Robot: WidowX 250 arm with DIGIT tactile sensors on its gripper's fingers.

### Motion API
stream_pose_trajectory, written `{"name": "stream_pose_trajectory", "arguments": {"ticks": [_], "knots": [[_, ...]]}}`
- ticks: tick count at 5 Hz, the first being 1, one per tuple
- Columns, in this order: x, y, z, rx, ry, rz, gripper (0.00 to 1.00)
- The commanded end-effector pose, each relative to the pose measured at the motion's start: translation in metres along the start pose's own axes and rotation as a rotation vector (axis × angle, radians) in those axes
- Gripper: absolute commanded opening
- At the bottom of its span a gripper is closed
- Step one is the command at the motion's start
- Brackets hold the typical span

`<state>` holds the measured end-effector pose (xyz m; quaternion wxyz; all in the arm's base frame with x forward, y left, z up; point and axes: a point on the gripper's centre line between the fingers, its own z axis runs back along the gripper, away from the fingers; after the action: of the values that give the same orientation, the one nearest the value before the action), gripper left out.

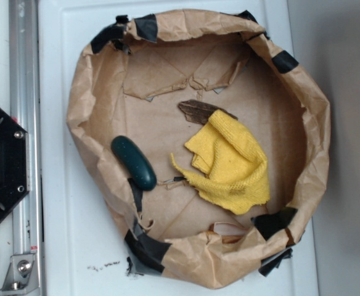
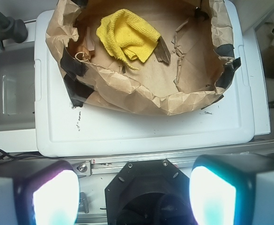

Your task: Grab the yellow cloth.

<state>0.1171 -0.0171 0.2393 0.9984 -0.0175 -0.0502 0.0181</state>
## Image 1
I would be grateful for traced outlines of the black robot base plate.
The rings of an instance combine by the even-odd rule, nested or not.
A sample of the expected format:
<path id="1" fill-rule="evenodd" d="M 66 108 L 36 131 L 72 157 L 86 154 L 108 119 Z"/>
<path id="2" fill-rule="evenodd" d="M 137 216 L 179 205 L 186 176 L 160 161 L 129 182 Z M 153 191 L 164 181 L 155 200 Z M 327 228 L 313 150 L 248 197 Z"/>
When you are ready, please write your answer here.
<path id="1" fill-rule="evenodd" d="M 29 192 L 27 135 L 0 108 L 0 224 Z"/>

